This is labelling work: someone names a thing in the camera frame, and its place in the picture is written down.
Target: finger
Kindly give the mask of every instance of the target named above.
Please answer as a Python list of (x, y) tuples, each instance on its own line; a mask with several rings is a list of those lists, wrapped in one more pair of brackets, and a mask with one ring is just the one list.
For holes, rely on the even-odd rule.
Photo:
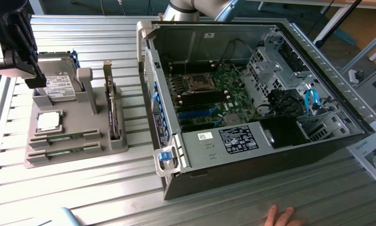
[(307, 219), (302, 218), (290, 222), (287, 226), (303, 226), (307, 223)]
[(275, 225), (275, 217), (278, 213), (278, 206), (274, 204), (268, 210), (268, 219), (266, 220), (264, 226), (274, 226)]
[(276, 226), (286, 226), (292, 214), (294, 214), (294, 208), (288, 207), (276, 222)]

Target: gray component tray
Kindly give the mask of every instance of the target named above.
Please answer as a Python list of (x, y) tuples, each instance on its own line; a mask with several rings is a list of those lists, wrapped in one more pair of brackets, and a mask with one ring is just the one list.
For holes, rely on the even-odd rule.
[[(119, 128), (122, 130), (122, 139), (116, 141), (116, 146), (114, 148), (110, 147), (110, 137), (108, 137), (108, 105), (106, 99), (104, 88), (94, 88), (94, 93), (96, 97), (98, 104), (98, 114), (94, 115), (92, 107), (88, 101), (78, 102), (72, 101), (62, 101), (55, 102), (54, 106), (38, 107), (34, 103), (32, 105), (32, 117), (31, 124), (28, 130), (28, 145), (26, 147), (26, 155), (23, 165), (26, 168), (34, 168), (39, 166), (52, 165), (58, 163), (63, 163), (67, 161), (75, 161), (80, 159), (94, 158), (108, 154), (122, 153), (128, 150), (127, 143), (127, 133), (126, 133), (126, 125), (124, 125), (124, 117), (123, 117), (123, 107), (122, 107), (122, 99), (120, 99), (120, 90), (118, 88), (118, 113), (119, 113)], [(35, 152), (30, 146), (31, 138), (36, 137), (36, 127), (38, 127), (38, 113), (42, 111), (52, 111), (52, 110), (63, 110), (64, 116), (62, 119), (63, 125), (63, 134), (83, 132), (90, 129), (99, 129), (102, 133), (100, 138), (86, 139), (84, 137), (71, 140), (56, 141), (51, 143), (51, 146), (46, 148), (46, 151), (55, 151), (60, 149), (67, 149), (78, 146), (83, 146), (86, 143), (100, 142), (102, 151), (90, 152), (86, 151), (78, 153), (68, 153), (50, 157), (50, 160), (38, 161), (30, 163), (28, 154)]]

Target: aluminum workbench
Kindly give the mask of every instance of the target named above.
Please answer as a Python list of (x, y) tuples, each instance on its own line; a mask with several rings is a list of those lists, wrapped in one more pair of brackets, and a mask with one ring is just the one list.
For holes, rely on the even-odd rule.
[(122, 88), (130, 150), (34, 169), (23, 166), (32, 91), (22, 79), (0, 82), (0, 225), (31, 225), (52, 207), (68, 207), (84, 225), (263, 225), (270, 206), (294, 206), (312, 226), (376, 225), (376, 181), (340, 150), (316, 164), (163, 201), (136, 63), (136, 22), (148, 16), (35, 16), (39, 51), (79, 53), (103, 86), (112, 60)]

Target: green circuit board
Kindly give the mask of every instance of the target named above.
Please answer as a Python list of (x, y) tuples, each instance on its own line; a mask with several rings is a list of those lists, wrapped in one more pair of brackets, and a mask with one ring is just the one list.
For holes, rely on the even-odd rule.
[[(208, 103), (208, 109), (212, 109), (212, 114), (207, 116), (188, 117), (179, 119), (180, 126), (184, 127), (190, 125), (200, 125), (214, 123), (215, 128), (227, 126), (223, 118), (230, 114), (238, 114), (242, 123), (246, 123), (255, 114), (255, 109), (252, 107), (251, 98), (247, 94), (246, 88), (243, 87), (242, 80), (239, 78), (239, 73), (230, 64), (220, 64), (215, 72), (208, 73), (211, 79), (215, 83), (215, 88), (212, 91), (228, 91), (228, 99), (222, 102)], [(190, 82), (184, 79), (187, 75), (174, 75), (167, 78), (167, 83), (170, 87), (170, 92), (174, 100), (174, 106), (178, 110), (179, 98), (182, 93), (187, 93), (190, 90)]]

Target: floor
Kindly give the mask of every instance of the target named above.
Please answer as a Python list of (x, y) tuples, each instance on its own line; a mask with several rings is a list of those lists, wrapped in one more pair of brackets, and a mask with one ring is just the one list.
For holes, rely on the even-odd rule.
[[(42, 0), (46, 13), (50, 15), (103, 15), (99, 0)], [(103, 0), (106, 15), (123, 15), (119, 2), (116, 0)], [(158, 15), (166, 11), (168, 6), (167, 0), (124, 0), (124, 10), (128, 16)], [(267, 3), (264, 10), (258, 11), (259, 2), (247, 1), (243, 9), (238, 13), (238, 17), (279, 17), (287, 18), (296, 23), (306, 33), (310, 33), (310, 38), (315, 38), (319, 31), (324, 27), (328, 19), (322, 17), (316, 27), (310, 32), (315, 21), (320, 18), (319, 6), (307, 5), (284, 5), (279, 3)], [(360, 49), (356, 46), (347, 44), (336, 36), (331, 36), (322, 47), (322, 51), (331, 60), (332, 64), (340, 70), (350, 60), (356, 56)], [(360, 60), (354, 67), (355, 70), (363, 70), (364, 75), (372, 73), (376, 69), (375, 63), (368, 59)]]

